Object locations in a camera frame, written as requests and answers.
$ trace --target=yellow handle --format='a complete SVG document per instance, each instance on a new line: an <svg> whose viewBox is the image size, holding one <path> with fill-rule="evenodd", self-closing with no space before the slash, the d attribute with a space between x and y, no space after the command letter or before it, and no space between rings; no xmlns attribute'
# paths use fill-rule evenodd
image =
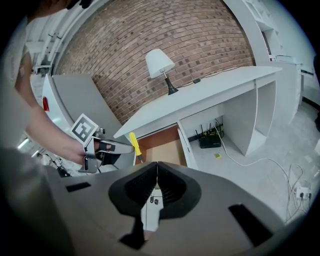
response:
<svg viewBox="0 0 320 256"><path fill-rule="evenodd" d="M134 134L134 132L130 132L129 137L130 137L131 144L134 147L136 155L140 156L142 153L140 151L139 144L138 144L138 141L136 139L136 135Z"/></svg>

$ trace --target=table lamp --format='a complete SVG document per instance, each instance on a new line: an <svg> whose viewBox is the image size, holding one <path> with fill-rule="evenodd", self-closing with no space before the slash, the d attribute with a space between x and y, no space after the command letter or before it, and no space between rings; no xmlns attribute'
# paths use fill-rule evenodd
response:
<svg viewBox="0 0 320 256"><path fill-rule="evenodd" d="M149 51L145 56L145 61L151 78L164 75L169 89L168 95L174 94L178 91L178 89L174 88L169 77L166 75L166 72L171 70L175 64L162 50L154 49Z"/></svg>

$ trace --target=white cable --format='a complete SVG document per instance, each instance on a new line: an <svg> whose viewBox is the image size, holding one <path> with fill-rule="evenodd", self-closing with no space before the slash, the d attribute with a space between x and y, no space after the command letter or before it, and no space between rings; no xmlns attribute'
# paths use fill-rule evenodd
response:
<svg viewBox="0 0 320 256"><path fill-rule="evenodd" d="M298 210L300 209L301 204L302 204L302 200L300 202L300 205L299 205L298 209L294 212L294 214L289 219L286 220L285 224L287 224L287 222L290 221L290 219L298 212Z"/></svg>
<svg viewBox="0 0 320 256"><path fill-rule="evenodd" d="M301 181L309 182L309 184L310 184L309 194L312 194L312 183L311 183L311 181L309 181L309 180L307 180L307 179L305 179L305 178L301 179ZM310 210L310 202L311 202L311 198L309 197L309 200L308 200L308 209L307 209L306 211Z"/></svg>
<svg viewBox="0 0 320 256"><path fill-rule="evenodd" d="M304 174L304 169L303 169L299 164L297 164L297 163L292 163L292 164L290 164L289 173L288 173L289 180L290 180L290 176L291 176L292 165L298 166L298 167L301 169L301 174L300 174L299 178L295 181L295 183L292 185L292 188L290 187L290 183L289 183L289 181L288 181L289 196L288 196L288 203L287 203L287 205L286 205L286 219L287 219L287 220L288 220L288 215L289 215L289 220L294 216L294 215L291 215L291 213L290 213L290 211L289 211L289 203L290 203L290 199L291 199L291 194L294 192L296 184L298 183L298 181L301 179L301 177L302 177L303 174ZM300 207L297 207L297 202L296 202L296 198L295 198L295 197L293 198L293 203L294 203L294 207L295 207L295 209L296 209L297 211L298 211L298 210L301 210L301 211L303 211L305 214L307 213L307 212L303 209L303 205L302 205L302 209L299 209Z"/></svg>
<svg viewBox="0 0 320 256"><path fill-rule="evenodd" d="M223 146L223 149L224 149L226 155L227 155L233 162L235 162L237 165L243 166L243 167L247 167L247 166L251 166L251 165L253 165L253 164L257 163L257 162L260 162L260 161L262 161L262 160L270 160L270 161L274 162L277 166L279 166L279 167L281 168L282 172L284 173L284 175L285 175L285 177L286 177L286 179L287 179L287 184L288 184L288 203L287 203L287 208L286 208L286 222L285 222L285 223L287 223L299 210L301 210L301 209L300 209L300 206L301 206L301 204L302 204L302 200L301 200L301 202L300 202L299 207L296 206L296 201L294 201L294 206L296 207L296 211L294 212L293 215L291 215L291 214L290 214L290 211L289 211L289 203L290 203L290 197L291 197L292 192L294 191L295 185L297 184L297 182L299 181L299 179L300 179L300 178L302 177L302 175L304 174L303 168L302 168L300 165L296 164L296 163L292 163L292 164L290 165L289 176L290 176L290 173L291 173L291 167L292 167L292 165L297 165L298 167L301 168L301 171L302 171L302 172L301 172L301 175L299 176L299 178L296 180L296 182L293 184L293 186L292 186L292 188L291 188L291 187L290 187L290 178L289 178L289 176L287 175L285 169L283 169L283 167L282 167L278 162L276 162L275 160L273 160L273 159L271 159L271 158L268 158L268 157L266 157L266 158L261 158L261 159L259 159L259 160L257 160L257 161L254 161L254 162L248 163L248 164L241 164L241 163L237 162L236 160L234 160L234 159L228 154L227 149L226 149L226 146L225 146L225 143L223 142L222 138L220 137L220 134L219 134L218 129L217 129L216 127L214 127L214 128L215 128L215 130L216 130L216 132L217 132L217 134L218 134L218 136L219 136L219 138L220 138L220 140L221 140L221 144L222 144L222 146Z"/></svg>

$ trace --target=white shelf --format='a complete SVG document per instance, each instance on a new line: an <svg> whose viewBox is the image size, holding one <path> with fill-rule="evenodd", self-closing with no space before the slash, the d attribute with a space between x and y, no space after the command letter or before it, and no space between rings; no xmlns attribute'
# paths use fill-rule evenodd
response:
<svg viewBox="0 0 320 256"><path fill-rule="evenodd" d="M262 146L266 142L266 139L267 139L266 136L264 136L257 129L254 129L247 154L250 154L251 152L258 149L260 146Z"/></svg>
<svg viewBox="0 0 320 256"><path fill-rule="evenodd" d="M172 95L163 95L142 106L118 130L114 135L114 138L126 135L170 114L177 115L174 114L174 112L180 111L202 100L206 100L209 97L222 93L230 95L228 91L280 70L281 68L269 66L242 66L228 72L221 72L217 75L203 78L199 83L179 88L179 91Z"/></svg>
<svg viewBox="0 0 320 256"><path fill-rule="evenodd" d="M265 23L263 20L256 20L256 23L258 24L258 26L262 32L275 29L274 27Z"/></svg>
<svg viewBox="0 0 320 256"><path fill-rule="evenodd" d="M266 136L262 135L262 133L260 133L258 130L254 130L252 139L253 143L250 144L250 147L252 147L253 151L256 148L260 147L263 143L265 143ZM228 154L233 159L235 159L239 163L248 163L248 157L244 156L239 151L238 147L231 141L231 139L227 135L225 135L222 140L226 146ZM222 145L221 147L214 148L200 148L198 140L190 142L190 145L199 171L219 175L227 179L229 178L225 176L225 170L232 170L235 167L235 164L233 161L228 159ZM220 154L222 158L216 158L215 154Z"/></svg>
<svg viewBox="0 0 320 256"><path fill-rule="evenodd" d="M252 16L254 17L254 19L256 21L261 21L262 17L261 17L261 13L259 12L259 10L255 7L255 5L251 2L251 1L244 1L246 6L248 7L248 9L250 10L250 12L252 13Z"/></svg>
<svg viewBox="0 0 320 256"><path fill-rule="evenodd" d="M244 0L223 0L230 8L241 27L243 28L245 35L250 43L254 60L257 66L266 65L269 62L269 53L261 33L261 29L258 26L257 21L263 22L261 16L255 13L253 9L247 5Z"/></svg>

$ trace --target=black slot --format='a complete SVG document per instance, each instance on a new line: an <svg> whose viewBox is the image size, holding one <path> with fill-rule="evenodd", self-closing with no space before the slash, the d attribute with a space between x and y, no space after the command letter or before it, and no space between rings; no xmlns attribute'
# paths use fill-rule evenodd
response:
<svg viewBox="0 0 320 256"><path fill-rule="evenodd" d="M200 185L165 162L158 162L157 182L163 199L160 220L184 217L201 198Z"/></svg>
<svg viewBox="0 0 320 256"><path fill-rule="evenodd" d="M273 234L243 204L232 205L229 211L255 247L272 237Z"/></svg>
<svg viewBox="0 0 320 256"><path fill-rule="evenodd" d="M66 190L68 190L68 192L73 192L73 191L82 190L88 187L91 187L91 185L88 182L82 182L82 183L66 186L65 188Z"/></svg>
<svg viewBox="0 0 320 256"><path fill-rule="evenodd" d="M145 171L127 182L124 190L127 196L143 207L157 183L157 171Z"/></svg>

